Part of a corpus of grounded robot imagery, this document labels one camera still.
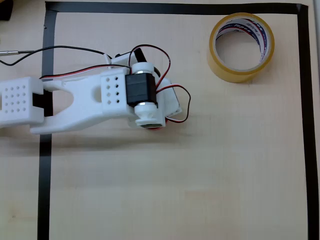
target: cable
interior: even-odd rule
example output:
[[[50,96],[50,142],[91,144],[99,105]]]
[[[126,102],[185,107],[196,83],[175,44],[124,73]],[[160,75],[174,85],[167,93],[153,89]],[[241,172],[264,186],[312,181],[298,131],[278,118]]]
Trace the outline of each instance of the cable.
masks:
[[[154,72],[158,75],[159,78],[161,77],[161,73],[159,72],[158,68],[154,67]]]
[[[162,80],[165,78],[165,76],[166,76],[167,73],[169,72],[169,69],[170,69],[170,66],[171,66],[171,59],[170,59],[168,53],[166,53],[166,52],[165,52],[163,49],[161,49],[160,47],[157,47],[157,46],[154,46],[154,45],[150,45],[150,44],[141,44],[141,45],[135,46],[135,47],[131,50],[131,52],[130,52],[130,54],[129,54],[129,60],[128,60],[128,66],[129,66],[129,67],[131,67],[131,66],[130,66],[130,61],[131,61],[131,55],[132,55],[132,53],[133,53],[136,49],[141,48],[141,47],[149,47],[149,48],[158,49],[158,50],[160,50],[161,52],[163,52],[163,53],[167,56],[167,58],[168,58],[168,60],[169,60],[169,65],[168,65],[167,70],[166,70],[166,71],[164,72],[164,74],[159,78],[159,81],[158,81],[157,84],[155,85],[155,89],[157,89],[157,88],[159,87],[159,85],[161,84]]]
[[[80,69],[80,70],[77,70],[77,71],[71,71],[71,72],[62,73],[62,74],[44,75],[44,76],[40,77],[40,79],[63,78],[63,77],[67,77],[67,76],[73,76],[73,75],[76,75],[76,74],[82,74],[84,72],[88,72],[90,70],[97,69],[97,68],[103,68],[103,67],[124,67],[124,68],[131,69],[130,67],[125,66],[125,65],[102,64],[102,65],[94,65],[94,66],[86,67],[86,68],[83,68],[83,69]]]
[[[0,63],[4,64],[4,65],[7,65],[7,66],[14,66],[16,65],[17,63],[21,62],[23,59],[33,55],[33,54],[36,54],[38,52],[41,52],[41,51],[45,51],[45,50],[49,50],[49,49],[76,49],[76,50],[83,50],[83,51],[88,51],[88,52],[92,52],[92,53],[96,53],[96,54],[101,54],[101,55],[104,55],[105,53],[102,52],[102,51],[97,51],[97,50],[93,50],[93,49],[89,49],[89,48],[83,48],[83,47],[77,47],[77,46],[64,46],[64,45],[58,45],[58,46],[48,46],[48,47],[44,47],[44,48],[40,48],[38,50],[34,50],[30,53],[28,53],[27,55],[19,58],[17,61],[13,62],[13,63],[7,63],[5,61],[2,61],[0,60]],[[26,52],[29,52],[29,51],[19,51],[19,53],[26,53]]]
[[[187,108],[187,111],[186,111],[186,117],[185,117],[185,119],[183,119],[183,120],[178,120],[178,119],[166,117],[166,119],[168,119],[170,122],[173,122],[173,123],[176,123],[176,124],[181,124],[181,123],[185,122],[185,121],[188,119],[188,117],[189,117],[189,109],[190,109],[191,95],[190,95],[189,91],[188,91],[184,86],[181,86],[181,85],[179,85],[179,84],[171,84],[171,85],[168,85],[168,86],[164,86],[164,87],[160,88],[159,90],[157,90],[156,93],[160,93],[161,91],[166,90],[166,89],[170,89],[170,88],[182,88],[182,89],[185,90],[186,93],[189,95],[189,102],[188,102],[188,108]]]
[[[33,51],[18,51],[19,54],[30,54]]]

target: wooden table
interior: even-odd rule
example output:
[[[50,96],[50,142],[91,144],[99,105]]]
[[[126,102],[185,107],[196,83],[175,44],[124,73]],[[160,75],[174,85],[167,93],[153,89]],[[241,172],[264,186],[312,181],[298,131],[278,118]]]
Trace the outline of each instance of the wooden table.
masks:
[[[303,4],[308,10],[299,16],[257,14],[274,33],[275,53],[253,81],[234,84],[216,77],[206,59],[211,30],[226,13],[125,13],[134,8],[124,4],[124,13],[52,11],[55,24],[44,24],[44,1],[15,2],[11,20],[0,22],[1,50],[39,49],[53,41],[53,28],[55,45],[111,56],[153,44],[170,54],[168,78],[184,85],[192,102],[187,122],[159,131],[131,129],[125,120],[41,137],[28,126],[0,129],[0,239],[306,240],[308,231],[317,239],[318,60],[313,3]],[[301,51],[308,29],[311,50]],[[166,59],[143,51],[163,73]],[[50,54],[44,71],[52,68]],[[53,72],[101,63],[93,53],[56,49]],[[42,73],[41,54],[0,65],[0,81]],[[185,93],[177,94],[185,107]],[[71,102],[55,92],[54,114]]]

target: black wire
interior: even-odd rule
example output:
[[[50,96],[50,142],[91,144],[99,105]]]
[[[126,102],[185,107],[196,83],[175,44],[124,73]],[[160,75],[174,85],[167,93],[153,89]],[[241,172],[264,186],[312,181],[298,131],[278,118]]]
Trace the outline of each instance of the black wire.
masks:
[[[159,78],[161,77],[161,73],[158,68],[154,67],[154,72],[158,75]]]
[[[151,45],[151,44],[140,44],[140,45],[138,45],[138,46],[135,46],[135,47],[131,50],[131,52],[130,52],[130,54],[129,54],[129,60],[128,60],[128,65],[129,65],[129,67],[131,67],[130,62],[131,62],[131,55],[132,55],[132,53],[133,53],[135,50],[137,50],[137,49],[139,49],[139,48],[141,48],[141,47],[149,47],[149,48],[153,48],[153,49],[158,49],[159,51],[163,52],[163,53],[166,55],[166,57],[168,58],[168,61],[169,61],[168,68],[166,69],[166,71],[164,72],[164,74],[159,78],[159,81],[156,83],[155,88],[157,89],[157,88],[159,87],[159,85],[161,84],[162,80],[163,80],[163,79],[165,78],[165,76],[167,75],[169,69],[170,69],[170,66],[171,66],[170,56],[168,55],[168,53],[166,53],[165,50],[161,49],[161,48],[158,47],[158,46]]]
[[[18,51],[19,54],[30,54],[32,52],[33,52],[33,50],[32,51]]]
[[[130,67],[125,66],[125,65],[119,65],[119,64],[101,64],[101,65],[89,66],[89,67],[86,67],[86,68],[83,68],[83,69],[79,69],[79,70],[71,71],[71,72],[66,72],[66,73],[61,73],[61,74],[43,75],[42,77],[40,77],[40,79],[48,78],[48,77],[52,77],[52,78],[54,78],[54,77],[60,77],[60,76],[69,75],[69,74],[76,74],[77,72],[85,71],[85,70],[92,69],[92,68],[99,68],[99,67],[124,67],[124,68],[131,69]]]
[[[171,89],[171,88],[182,88],[183,90],[186,91],[186,93],[189,95],[189,102],[188,102],[188,107],[187,107],[187,111],[186,111],[186,117],[184,120],[178,120],[175,121],[175,120],[171,120],[171,119],[168,119],[170,122],[173,122],[173,123],[176,123],[176,124],[182,124],[183,122],[185,122],[188,117],[189,117],[189,110],[190,110],[190,102],[191,102],[191,95],[190,95],[190,92],[184,87],[184,86],[181,86],[179,84],[172,84],[172,85],[169,85],[169,86],[164,86],[162,88],[160,88],[159,90],[156,91],[156,93],[160,93],[162,92],[163,90],[166,90],[166,89]]]
[[[83,48],[83,47],[77,47],[77,46],[64,46],[64,45],[59,45],[59,46],[47,46],[47,47],[44,47],[44,48],[40,48],[38,50],[34,50],[30,53],[28,53],[27,55],[19,58],[17,61],[13,62],[13,63],[7,63],[7,62],[4,62],[2,60],[0,60],[0,63],[4,64],[4,65],[7,65],[7,66],[13,66],[13,65],[16,65],[17,63],[21,62],[23,59],[33,55],[33,54],[36,54],[38,52],[41,52],[41,51],[45,51],[45,50],[49,50],[49,49],[76,49],[76,50],[83,50],[83,51],[88,51],[88,52],[92,52],[92,53],[96,53],[96,54],[101,54],[101,55],[104,55],[105,53],[102,52],[102,51],[97,51],[97,50],[93,50],[93,49],[89,49],[89,48]]]

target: white plastic part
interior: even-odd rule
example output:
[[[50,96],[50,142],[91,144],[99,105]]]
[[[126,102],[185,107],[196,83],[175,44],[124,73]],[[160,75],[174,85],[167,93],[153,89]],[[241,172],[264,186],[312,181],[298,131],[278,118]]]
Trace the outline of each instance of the white plastic part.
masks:
[[[164,78],[159,86],[159,89],[171,84],[172,83],[169,79]],[[163,93],[164,97],[164,115],[166,117],[172,117],[174,115],[182,113],[182,108],[180,107],[174,88],[168,88],[161,93]]]
[[[103,54],[103,57],[105,59],[106,64],[111,64],[111,58],[107,54]]]
[[[134,113],[139,119],[135,121],[138,125],[149,125],[157,123],[157,106],[153,102],[141,102],[134,107]]]
[[[33,93],[44,94],[41,80],[23,77],[0,82],[0,128],[44,121],[44,109],[33,106]]]
[[[126,67],[113,68],[101,74],[52,80],[43,83],[48,91],[63,90],[73,95],[73,103],[44,122],[33,124],[33,134],[78,131],[114,118],[134,117],[127,104]]]
[[[132,73],[153,73],[155,67],[151,62],[138,62],[132,65]]]
[[[166,116],[165,116],[165,93],[163,91],[156,94],[157,111],[155,117],[157,119],[154,127],[165,127],[166,126]]]

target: robotic arm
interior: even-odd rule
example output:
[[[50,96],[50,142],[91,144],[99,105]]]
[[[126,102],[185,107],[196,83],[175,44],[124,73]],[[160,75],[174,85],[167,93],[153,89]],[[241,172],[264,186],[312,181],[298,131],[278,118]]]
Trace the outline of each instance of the robotic arm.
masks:
[[[128,63],[129,53],[111,60]],[[129,67],[109,67],[100,74],[42,81],[24,77],[0,82],[0,128],[30,125],[33,134],[78,131],[109,119],[126,118],[132,128],[166,126],[166,117],[182,112],[173,88],[157,92],[159,76],[150,62],[135,62]],[[160,89],[170,86],[164,78]],[[44,117],[44,109],[34,106],[34,95],[46,91],[66,91],[73,103],[53,116]]]

